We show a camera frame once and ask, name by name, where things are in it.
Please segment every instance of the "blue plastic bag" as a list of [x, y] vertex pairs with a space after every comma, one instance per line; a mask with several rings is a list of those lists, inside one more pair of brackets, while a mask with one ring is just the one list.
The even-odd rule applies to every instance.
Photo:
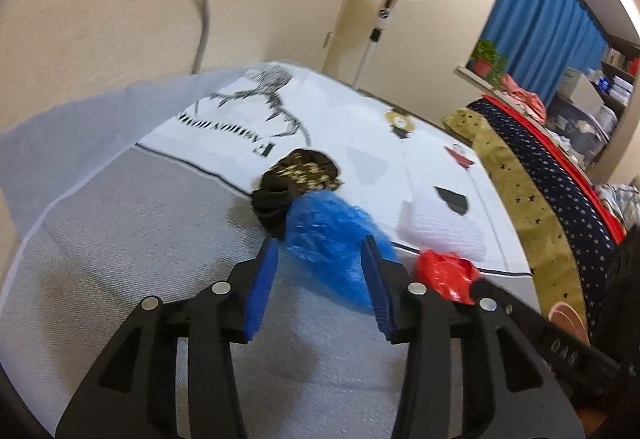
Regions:
[[360, 307], [371, 307], [360, 264], [367, 235], [376, 239], [382, 257], [396, 253], [368, 213], [327, 190], [294, 200], [287, 212], [285, 246], [324, 285]]

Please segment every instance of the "plastic container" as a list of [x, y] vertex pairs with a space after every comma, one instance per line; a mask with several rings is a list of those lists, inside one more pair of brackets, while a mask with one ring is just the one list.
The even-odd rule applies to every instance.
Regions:
[[545, 127], [571, 141], [571, 148], [583, 156], [582, 166], [588, 167], [609, 142], [609, 135], [593, 115], [572, 102], [556, 95], [547, 109]]
[[611, 133], [618, 125], [618, 116], [608, 106], [603, 105], [596, 114], [596, 121], [607, 135], [611, 136]]

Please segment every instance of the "bed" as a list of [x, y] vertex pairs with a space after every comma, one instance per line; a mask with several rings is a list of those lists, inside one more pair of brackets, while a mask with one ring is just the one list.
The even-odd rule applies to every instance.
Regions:
[[[455, 138], [417, 119], [413, 130], [392, 127], [389, 113], [316, 72], [270, 62], [131, 85], [3, 134], [0, 186], [23, 236], [0, 291], [4, 389], [10, 381], [14, 400], [52, 433], [143, 297], [191, 297], [255, 256], [264, 230], [247, 193], [296, 148], [331, 156], [344, 182], [337, 194], [370, 213], [408, 267], [418, 250], [399, 231], [405, 201], [434, 186], [464, 195], [465, 217], [486, 240], [476, 265], [537, 307], [524, 251], [478, 156], [466, 148], [474, 164], [464, 168], [447, 151]], [[406, 348], [386, 343], [370, 311], [332, 295], [284, 251], [280, 259], [258, 339], [232, 350], [248, 436], [389, 437]], [[180, 346], [184, 437], [187, 364]], [[0, 371], [0, 408], [2, 389]]]
[[624, 237], [620, 223], [548, 137], [498, 99], [483, 96], [443, 122], [470, 142], [489, 173], [524, 248], [543, 313], [565, 301], [593, 333], [607, 259]]

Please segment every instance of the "potted plant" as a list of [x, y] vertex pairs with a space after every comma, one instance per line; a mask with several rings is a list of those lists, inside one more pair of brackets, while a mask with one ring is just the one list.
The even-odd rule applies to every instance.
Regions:
[[474, 61], [471, 71], [481, 78], [486, 78], [492, 69], [498, 66], [504, 68], [505, 57], [495, 50], [495, 45], [490, 40], [478, 40], [471, 59]]
[[507, 57], [500, 53], [495, 53], [494, 64], [484, 79], [495, 88], [502, 89], [502, 75], [504, 66], [507, 64]]

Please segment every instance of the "gold fabric with stars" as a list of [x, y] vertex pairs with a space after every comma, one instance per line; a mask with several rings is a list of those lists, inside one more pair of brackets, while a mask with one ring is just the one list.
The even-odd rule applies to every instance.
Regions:
[[542, 313], [565, 301], [585, 322], [580, 275], [571, 247], [556, 214], [520, 161], [478, 112], [460, 108], [442, 121], [472, 143], [494, 183], [524, 248]]

